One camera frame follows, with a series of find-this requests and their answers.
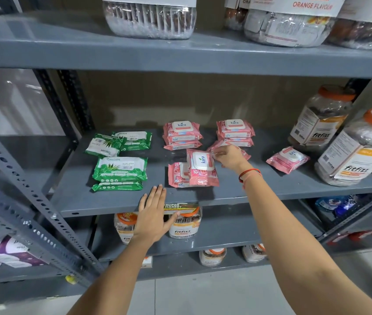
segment purple package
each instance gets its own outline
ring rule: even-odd
[[[15,238],[6,236],[0,244],[0,262],[18,264],[15,262],[29,263],[31,266],[45,265],[46,262],[28,252],[29,248],[18,242]]]

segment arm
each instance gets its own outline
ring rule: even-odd
[[[176,221],[178,212],[163,222],[166,189],[152,188],[139,202],[134,236],[126,249],[80,297],[67,315],[125,315],[136,278],[150,246],[160,240]]]
[[[253,168],[235,146],[223,146],[214,152],[215,159],[237,175]],[[372,314],[372,299],[339,269],[262,176],[253,170],[242,179],[276,279],[294,312]]]

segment green wet wipes pack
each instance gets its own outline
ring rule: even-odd
[[[113,157],[97,161],[93,178],[99,182],[145,181],[147,158]]]
[[[97,133],[84,151],[98,157],[117,157],[126,138],[117,138]]]
[[[126,143],[121,151],[126,150],[145,150],[151,146],[152,133],[146,131],[122,131],[112,133],[113,137],[126,138]]]
[[[142,190],[142,182],[100,182],[95,184],[91,189],[94,191],[125,190],[136,191]]]

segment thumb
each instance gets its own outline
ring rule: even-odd
[[[180,215],[180,211],[177,211],[176,213],[172,214],[172,216],[170,217],[170,219],[168,219],[167,222],[164,222],[164,225],[162,226],[164,233],[166,233],[170,229],[170,227],[177,220],[179,215]]]

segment person's right hand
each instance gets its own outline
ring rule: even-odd
[[[241,154],[241,149],[234,145],[214,149],[214,158],[224,167],[234,170],[238,175],[252,168],[252,165]]]

